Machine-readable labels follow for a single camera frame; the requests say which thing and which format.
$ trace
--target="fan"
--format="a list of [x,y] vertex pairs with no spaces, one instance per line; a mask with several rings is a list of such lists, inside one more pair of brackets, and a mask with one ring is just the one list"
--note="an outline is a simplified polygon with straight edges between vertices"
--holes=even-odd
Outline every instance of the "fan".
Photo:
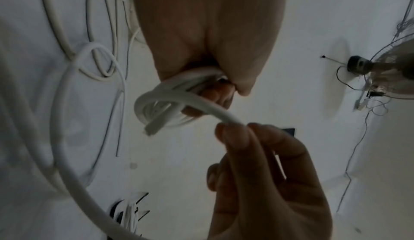
[[414,34],[393,41],[371,60],[352,56],[347,69],[364,75],[366,88],[379,96],[414,99]]

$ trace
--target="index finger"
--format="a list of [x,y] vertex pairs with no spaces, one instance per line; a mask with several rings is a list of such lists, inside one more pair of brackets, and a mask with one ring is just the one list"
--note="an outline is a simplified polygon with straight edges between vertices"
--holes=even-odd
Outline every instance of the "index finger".
[[259,141],[279,155],[287,181],[320,187],[311,156],[304,144],[285,131],[272,126],[252,123],[248,125]]

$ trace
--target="skin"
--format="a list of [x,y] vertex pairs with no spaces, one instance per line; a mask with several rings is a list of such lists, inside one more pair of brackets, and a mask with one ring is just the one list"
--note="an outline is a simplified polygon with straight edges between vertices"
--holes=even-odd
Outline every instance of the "skin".
[[207,172],[207,186],[216,192],[209,239],[331,238],[330,209],[300,141],[274,126],[256,123],[219,124],[216,137],[227,154]]
[[[272,51],[285,0],[134,0],[160,80],[200,66],[220,67],[229,81],[200,95],[228,109],[247,96]],[[195,109],[186,109],[200,116]]]

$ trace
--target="person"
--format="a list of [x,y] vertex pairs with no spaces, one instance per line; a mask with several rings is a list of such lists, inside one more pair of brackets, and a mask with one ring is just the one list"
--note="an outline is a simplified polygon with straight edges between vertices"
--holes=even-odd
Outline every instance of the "person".
[[[134,0],[134,5],[160,80],[218,66],[228,81],[200,95],[228,109],[234,93],[247,96],[261,73],[285,0]],[[192,108],[183,112],[202,114]],[[208,188],[216,192],[210,239],[330,238],[327,200],[301,142],[259,124],[219,124],[216,137],[227,154],[207,171]]]

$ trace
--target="white floor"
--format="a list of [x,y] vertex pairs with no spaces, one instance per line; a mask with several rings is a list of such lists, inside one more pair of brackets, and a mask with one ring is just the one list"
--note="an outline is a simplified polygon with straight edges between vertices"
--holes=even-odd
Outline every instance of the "white floor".
[[[352,55],[370,58],[388,44],[409,0],[288,0],[282,30],[264,72],[248,98],[235,98],[232,113],[246,122],[297,128],[308,147],[332,211],[347,181],[347,160],[364,127],[366,112],[354,112],[360,93],[335,78],[337,64]],[[135,48],[129,79],[130,104],[158,79],[147,47]],[[340,75],[358,86],[357,80]],[[131,189],[147,191],[141,207],[151,212],[140,221],[144,237],[204,239],[214,194],[206,188],[209,165],[224,149],[214,139],[217,121],[204,117],[182,129],[145,137],[129,112]]]

